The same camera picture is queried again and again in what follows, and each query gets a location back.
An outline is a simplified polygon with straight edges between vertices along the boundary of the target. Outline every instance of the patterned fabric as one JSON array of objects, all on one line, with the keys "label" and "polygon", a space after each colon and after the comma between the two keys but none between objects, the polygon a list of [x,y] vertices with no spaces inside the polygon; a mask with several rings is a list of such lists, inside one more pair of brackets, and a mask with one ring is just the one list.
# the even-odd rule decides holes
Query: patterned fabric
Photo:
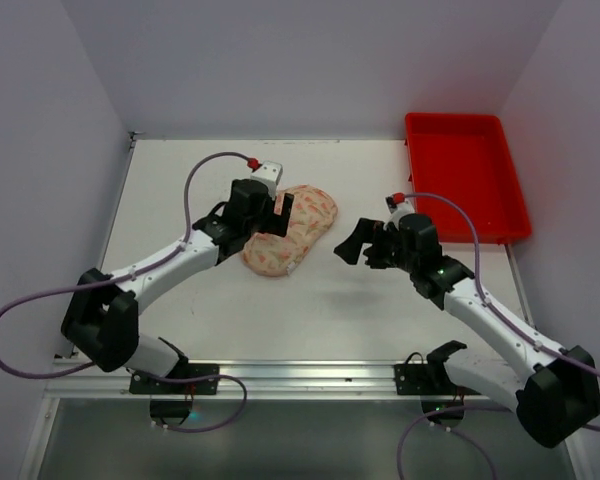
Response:
[{"label": "patterned fabric", "polygon": [[280,277],[291,274],[315,242],[333,225],[338,214],[333,199],[310,185],[278,192],[277,208],[280,208],[285,193],[295,196],[287,236],[280,238],[256,233],[242,250],[244,262],[260,275]]}]

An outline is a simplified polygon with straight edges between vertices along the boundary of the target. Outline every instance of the red tray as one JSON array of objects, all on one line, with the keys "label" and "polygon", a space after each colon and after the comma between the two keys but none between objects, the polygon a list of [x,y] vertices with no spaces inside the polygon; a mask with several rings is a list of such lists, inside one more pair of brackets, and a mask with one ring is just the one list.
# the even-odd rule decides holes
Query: red tray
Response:
[{"label": "red tray", "polygon": [[[458,204],[481,243],[512,243],[531,235],[507,140],[492,115],[409,113],[405,118],[414,192],[437,193]],[[472,242],[463,218],[448,205],[421,198],[443,242]]]}]

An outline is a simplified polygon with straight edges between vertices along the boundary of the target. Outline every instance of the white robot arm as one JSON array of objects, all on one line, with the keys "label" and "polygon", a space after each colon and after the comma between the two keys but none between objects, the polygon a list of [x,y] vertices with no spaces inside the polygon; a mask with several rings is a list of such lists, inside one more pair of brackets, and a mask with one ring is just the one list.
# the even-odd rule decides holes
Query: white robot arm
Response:
[{"label": "white robot arm", "polygon": [[[98,269],[85,272],[78,284],[124,276],[129,279],[76,292],[62,324],[63,335],[105,372],[126,367],[161,377],[183,375],[188,359],[169,342],[140,334],[138,316],[187,278],[240,252],[254,233],[286,236],[293,195],[285,195],[281,213],[275,214],[281,176],[281,165],[265,162],[249,179],[234,180],[229,200],[195,222],[188,238],[181,237],[144,260],[109,275]],[[147,266],[159,264],[174,251],[179,253],[145,272]]]},{"label": "white robot arm", "polygon": [[[593,366],[581,347],[566,350],[508,310],[482,288],[473,272],[443,255],[431,219],[415,212],[403,195],[386,198],[389,220],[361,218],[354,232],[334,253],[346,263],[358,262],[363,244],[366,265],[372,269],[400,268],[424,298],[458,318],[482,337],[500,356],[487,358],[460,342],[450,342],[427,355],[427,372],[437,386],[463,386],[515,411],[523,427],[541,445],[554,447],[600,414],[600,392],[595,376],[541,351],[553,351]],[[528,343],[489,308],[495,306]]]}]

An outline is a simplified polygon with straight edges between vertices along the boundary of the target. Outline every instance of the white table surface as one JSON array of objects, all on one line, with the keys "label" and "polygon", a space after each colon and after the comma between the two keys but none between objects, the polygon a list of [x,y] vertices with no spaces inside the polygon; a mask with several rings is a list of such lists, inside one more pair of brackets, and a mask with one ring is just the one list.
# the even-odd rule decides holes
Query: white table surface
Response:
[{"label": "white table surface", "polygon": [[[420,297],[405,272],[348,266],[332,253],[359,217],[385,220],[384,197],[410,188],[401,141],[141,140],[103,271],[130,265],[182,235],[187,173],[202,157],[227,150],[282,163],[282,187],[324,189],[338,204],[338,218],[291,276],[258,276],[234,256],[159,298],[141,316],[141,332],[205,360],[397,360],[449,340],[496,356],[459,320]],[[238,159],[205,165],[192,183],[192,218],[226,200],[232,179],[248,175]],[[445,249],[473,269],[469,245]],[[504,247],[485,245],[482,258],[484,283],[521,315]]]}]

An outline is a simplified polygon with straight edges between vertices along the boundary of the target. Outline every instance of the white arm segment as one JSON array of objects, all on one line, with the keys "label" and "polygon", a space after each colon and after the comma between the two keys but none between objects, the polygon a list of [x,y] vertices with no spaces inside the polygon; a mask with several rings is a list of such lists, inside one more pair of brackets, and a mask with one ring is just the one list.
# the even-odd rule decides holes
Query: white arm segment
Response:
[{"label": "white arm segment", "polygon": [[133,371],[139,370],[166,377],[178,363],[176,351],[157,338],[147,337],[143,333],[139,337],[138,348],[124,366]]},{"label": "white arm segment", "polygon": [[[520,330],[541,342],[542,345],[553,350],[559,350],[562,347],[559,343],[545,337],[526,322],[513,314],[507,307],[498,302],[491,294],[485,290],[492,304],[507,316]],[[511,331],[502,321],[496,317],[486,306],[483,306],[475,285],[475,280],[467,278],[453,286],[453,291],[445,294],[444,309],[454,317],[458,318],[468,325],[474,332],[480,335],[513,369],[522,384],[535,373],[534,366],[546,366],[555,359],[543,352],[536,351],[532,345],[520,338]],[[454,353],[449,357],[451,360],[460,352]],[[475,388],[478,391],[478,385],[469,385],[460,383],[469,388]]]},{"label": "white arm segment", "polygon": [[515,372],[502,358],[491,358],[459,350],[444,362],[449,380],[455,385],[480,392],[494,402],[516,411],[516,392],[524,388]]},{"label": "white arm segment", "polygon": [[[111,272],[115,277],[126,275],[140,270],[171,253],[182,244],[182,238],[171,245],[157,251],[144,260],[133,264],[131,267]],[[189,242],[183,245],[184,250],[164,265],[135,279],[118,284],[123,291],[133,291],[138,302],[138,315],[142,314],[158,297],[182,283],[187,278],[207,270],[218,262],[217,245],[211,237],[199,230],[191,233]]]},{"label": "white arm segment", "polygon": [[396,208],[393,209],[393,211],[391,212],[389,221],[387,223],[385,223],[385,226],[384,226],[385,230],[390,223],[393,223],[393,225],[396,228],[399,228],[400,227],[400,219],[402,217],[404,217],[405,215],[410,215],[412,213],[416,213],[416,210],[415,210],[415,208],[413,208],[413,205],[411,204],[411,202],[409,200],[405,200],[404,202],[399,203],[398,205],[396,205]]}]

